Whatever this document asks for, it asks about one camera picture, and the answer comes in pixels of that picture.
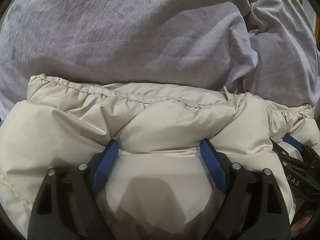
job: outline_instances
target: stitching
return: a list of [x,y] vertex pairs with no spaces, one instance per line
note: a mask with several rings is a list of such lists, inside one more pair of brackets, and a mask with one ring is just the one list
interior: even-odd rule
[[2,176],[1,174],[0,174],[0,177],[4,180],[4,182],[7,184],[7,186],[8,186],[9,189],[12,191],[12,193],[13,193],[18,199],[20,199],[20,201],[31,211],[31,208],[27,205],[27,203],[26,203],[24,200],[22,200],[22,199],[18,196],[17,193],[14,192],[14,190],[12,189],[10,183],[5,179],[5,177]]
[[[41,79],[41,80],[43,80],[43,81],[46,81],[46,82],[54,82],[54,83],[56,83],[56,84],[58,84],[58,85],[60,85],[60,86],[66,86],[66,87],[68,87],[68,88],[70,88],[70,89],[74,89],[74,90],[79,91],[79,92],[81,92],[81,93],[86,93],[86,94],[89,94],[89,95],[101,94],[101,95],[103,95],[103,96],[105,96],[105,97],[110,97],[109,95],[105,95],[104,93],[89,93],[89,92],[87,92],[87,91],[82,91],[82,90],[80,90],[80,89],[77,89],[77,88],[74,88],[74,87],[70,87],[70,86],[68,86],[67,84],[61,84],[61,83],[59,83],[59,82],[57,82],[57,81],[55,81],[55,80],[46,80],[46,79],[43,79],[43,78],[41,78],[41,77],[36,77],[36,78],[39,78],[39,79]],[[128,101],[130,101],[130,102],[138,102],[138,103],[141,103],[141,104],[143,104],[143,105],[151,105],[151,104],[152,104],[152,103],[143,103],[143,102],[138,101],[138,100],[128,99],[128,98],[126,98],[126,97],[123,96],[123,95],[116,95],[116,96],[122,97],[122,98],[124,98],[124,99],[126,99],[126,100],[128,100]],[[182,100],[178,100],[178,99],[176,99],[176,98],[172,98],[172,99],[175,99],[175,100],[177,100],[178,102],[184,103],[186,106],[188,106],[188,107],[190,107],[190,108],[195,108],[195,109],[198,109],[198,108],[199,108],[199,107],[197,107],[197,106],[189,106],[186,102],[184,102],[184,101],[182,101]],[[207,105],[202,105],[202,104],[198,104],[198,105],[200,105],[200,106],[208,106],[208,105],[211,105],[211,103],[210,103],[210,104],[207,104]]]

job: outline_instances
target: silver rivet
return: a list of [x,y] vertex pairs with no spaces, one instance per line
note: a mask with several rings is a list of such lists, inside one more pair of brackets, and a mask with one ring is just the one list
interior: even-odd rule
[[79,170],[84,171],[87,167],[88,165],[86,163],[81,163],[78,168]]
[[239,163],[233,163],[233,164],[232,164],[232,167],[233,167],[235,170],[241,169],[241,165],[240,165]]
[[49,176],[52,176],[52,175],[55,174],[55,173],[56,173],[56,171],[55,171],[55,170],[52,170],[52,169],[48,171],[48,175],[49,175]]
[[272,174],[272,171],[270,169],[264,169],[264,173],[266,175],[271,175]]

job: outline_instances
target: gray cloth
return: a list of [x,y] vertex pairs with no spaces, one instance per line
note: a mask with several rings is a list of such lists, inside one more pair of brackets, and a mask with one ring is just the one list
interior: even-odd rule
[[319,54],[298,0],[15,0],[0,34],[0,116],[30,76],[173,83],[315,105]]

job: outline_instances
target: beige jacket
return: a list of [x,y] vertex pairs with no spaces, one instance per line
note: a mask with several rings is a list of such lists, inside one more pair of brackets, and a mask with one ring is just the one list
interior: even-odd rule
[[119,160],[97,202],[116,238],[201,239],[224,198],[199,157],[199,142],[209,138],[246,169],[270,168],[292,219],[295,204],[269,138],[296,158],[282,142],[286,133],[319,153],[311,114],[309,105],[288,108],[250,93],[34,76],[27,100],[0,129],[0,202],[26,236],[48,169],[88,162],[114,138]]

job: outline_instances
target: screw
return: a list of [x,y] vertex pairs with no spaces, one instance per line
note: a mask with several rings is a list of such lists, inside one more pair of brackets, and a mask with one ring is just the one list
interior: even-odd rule
[[271,175],[272,174],[272,171],[270,169],[264,169],[264,173],[266,175]]
[[233,163],[233,164],[232,164],[232,167],[233,167],[235,170],[241,169],[241,165],[240,165],[239,163]]
[[88,165],[86,163],[82,163],[79,165],[79,170],[84,171],[86,168],[88,167]]
[[48,171],[48,175],[49,175],[49,176],[52,176],[52,175],[55,174],[55,173],[56,173],[56,171],[55,171],[55,170],[52,170],[52,169]]

